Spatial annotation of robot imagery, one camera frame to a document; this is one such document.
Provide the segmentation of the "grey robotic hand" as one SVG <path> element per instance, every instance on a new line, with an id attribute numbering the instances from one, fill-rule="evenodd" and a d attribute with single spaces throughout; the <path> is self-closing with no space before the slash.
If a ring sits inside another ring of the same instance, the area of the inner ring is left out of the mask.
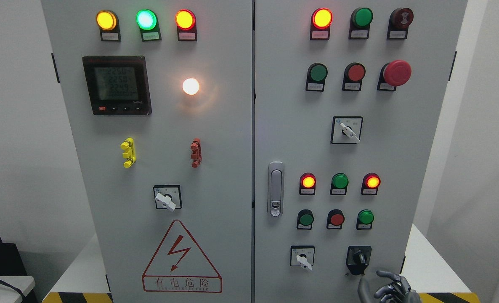
<path id="1" fill-rule="evenodd" d="M 378 270 L 377 276 L 386 277 L 392 280 L 385 284 L 376 292 L 371 293 L 369 283 L 364 276 L 359 279 L 357 293 L 361 303 L 374 303 L 379 299 L 380 303 L 421 303 L 422 299 L 414 289 L 411 288 L 407 279 L 399 274 L 389 271 Z"/>

